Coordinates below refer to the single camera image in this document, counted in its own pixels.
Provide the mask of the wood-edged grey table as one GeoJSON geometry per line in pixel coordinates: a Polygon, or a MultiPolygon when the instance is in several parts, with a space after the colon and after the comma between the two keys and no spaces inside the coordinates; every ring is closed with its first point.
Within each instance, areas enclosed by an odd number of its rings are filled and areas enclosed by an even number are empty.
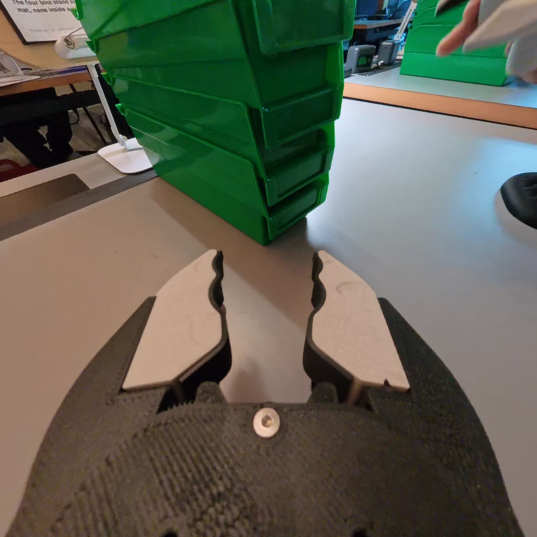
{"type": "Polygon", "coordinates": [[[353,74],[344,97],[362,102],[536,130],[536,86],[503,86],[402,75],[400,68],[353,74]]]}

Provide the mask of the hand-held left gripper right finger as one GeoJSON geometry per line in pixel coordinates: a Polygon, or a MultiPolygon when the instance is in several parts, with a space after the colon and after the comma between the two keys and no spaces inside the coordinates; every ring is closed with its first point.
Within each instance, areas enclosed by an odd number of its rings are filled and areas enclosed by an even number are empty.
{"type": "Polygon", "coordinates": [[[326,251],[313,255],[312,283],[303,351],[312,386],[330,383],[337,393],[407,392],[410,384],[373,289],[326,251]]]}

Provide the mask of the person's right hand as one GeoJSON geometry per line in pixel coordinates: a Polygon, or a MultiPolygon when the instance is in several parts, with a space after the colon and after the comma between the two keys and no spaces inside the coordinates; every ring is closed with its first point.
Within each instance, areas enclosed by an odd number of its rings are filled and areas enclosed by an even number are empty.
{"type": "Polygon", "coordinates": [[[437,57],[446,57],[461,48],[467,38],[478,28],[481,1],[466,4],[460,23],[451,30],[437,45],[437,57]]]}

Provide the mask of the wooden table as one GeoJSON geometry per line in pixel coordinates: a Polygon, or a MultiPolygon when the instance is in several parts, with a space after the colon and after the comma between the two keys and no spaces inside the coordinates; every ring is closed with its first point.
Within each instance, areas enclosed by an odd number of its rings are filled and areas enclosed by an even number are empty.
{"type": "Polygon", "coordinates": [[[91,81],[91,75],[85,66],[59,71],[41,71],[32,76],[16,77],[9,83],[1,79],[1,97],[91,81]]]}

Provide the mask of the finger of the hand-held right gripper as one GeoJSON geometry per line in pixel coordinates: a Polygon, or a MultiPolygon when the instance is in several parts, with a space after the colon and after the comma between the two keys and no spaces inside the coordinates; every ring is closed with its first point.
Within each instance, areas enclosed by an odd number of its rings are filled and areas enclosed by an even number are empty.
{"type": "Polygon", "coordinates": [[[536,84],[536,34],[519,37],[508,44],[506,72],[528,84],[536,84]]]}
{"type": "Polygon", "coordinates": [[[466,39],[463,51],[473,51],[536,35],[536,1],[501,3],[466,39]]]}

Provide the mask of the instruction sheet on clipboard stand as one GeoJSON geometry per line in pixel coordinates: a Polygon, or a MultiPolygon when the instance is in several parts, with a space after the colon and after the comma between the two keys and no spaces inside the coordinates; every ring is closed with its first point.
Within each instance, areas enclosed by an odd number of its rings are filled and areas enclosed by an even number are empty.
{"type": "Polygon", "coordinates": [[[24,65],[41,70],[59,70],[85,66],[85,58],[64,59],[56,51],[54,43],[25,45],[18,37],[4,13],[1,11],[1,52],[24,65]]]}

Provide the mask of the stack of green bins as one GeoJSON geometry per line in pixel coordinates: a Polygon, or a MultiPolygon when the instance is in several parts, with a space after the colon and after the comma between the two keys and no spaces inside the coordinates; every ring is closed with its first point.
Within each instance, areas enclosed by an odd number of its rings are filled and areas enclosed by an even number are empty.
{"type": "Polygon", "coordinates": [[[505,45],[436,56],[439,42],[460,22],[467,1],[435,14],[438,1],[418,1],[406,37],[400,73],[454,82],[503,86],[507,80],[505,45]]]}

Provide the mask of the dark desk divider strip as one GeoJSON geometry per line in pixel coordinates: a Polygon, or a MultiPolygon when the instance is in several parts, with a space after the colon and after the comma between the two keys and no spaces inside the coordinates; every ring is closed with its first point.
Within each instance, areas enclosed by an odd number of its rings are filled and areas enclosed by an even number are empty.
{"type": "Polygon", "coordinates": [[[34,211],[28,216],[17,218],[10,223],[1,225],[1,241],[116,196],[157,177],[158,175],[155,171],[127,175],[94,189],[89,189],[82,193],[77,193],[70,198],[55,202],[48,207],[34,211]]]}

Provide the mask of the red bag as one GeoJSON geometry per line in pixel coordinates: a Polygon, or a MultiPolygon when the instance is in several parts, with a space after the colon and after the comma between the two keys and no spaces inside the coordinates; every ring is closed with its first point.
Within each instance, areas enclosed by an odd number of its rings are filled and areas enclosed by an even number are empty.
{"type": "Polygon", "coordinates": [[[28,175],[35,171],[39,171],[39,168],[32,164],[21,165],[10,159],[2,159],[0,182],[4,183],[8,180],[28,175]]]}

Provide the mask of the grey battery charger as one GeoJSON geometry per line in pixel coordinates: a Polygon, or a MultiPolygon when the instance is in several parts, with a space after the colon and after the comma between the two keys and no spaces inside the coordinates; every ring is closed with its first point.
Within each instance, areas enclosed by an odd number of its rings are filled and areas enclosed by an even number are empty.
{"type": "Polygon", "coordinates": [[[344,77],[370,71],[374,56],[375,46],[372,44],[349,46],[344,62],[344,77]]]}
{"type": "Polygon", "coordinates": [[[392,65],[397,60],[397,55],[401,48],[401,39],[389,39],[382,41],[379,45],[377,66],[386,67],[392,65]]]}

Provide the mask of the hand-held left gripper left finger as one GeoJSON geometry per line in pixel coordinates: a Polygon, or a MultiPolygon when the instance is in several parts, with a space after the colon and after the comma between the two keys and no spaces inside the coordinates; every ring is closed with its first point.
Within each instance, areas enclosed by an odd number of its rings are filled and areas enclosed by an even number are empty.
{"type": "Polygon", "coordinates": [[[223,305],[223,252],[209,250],[157,292],[123,380],[124,390],[220,383],[232,350],[223,305]]]}

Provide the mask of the instruction poster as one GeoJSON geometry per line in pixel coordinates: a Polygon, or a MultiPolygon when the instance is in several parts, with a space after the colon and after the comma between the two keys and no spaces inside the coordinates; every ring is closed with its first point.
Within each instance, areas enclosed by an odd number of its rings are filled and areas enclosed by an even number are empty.
{"type": "Polygon", "coordinates": [[[42,44],[81,28],[75,6],[75,1],[1,1],[1,12],[23,44],[42,44]]]}

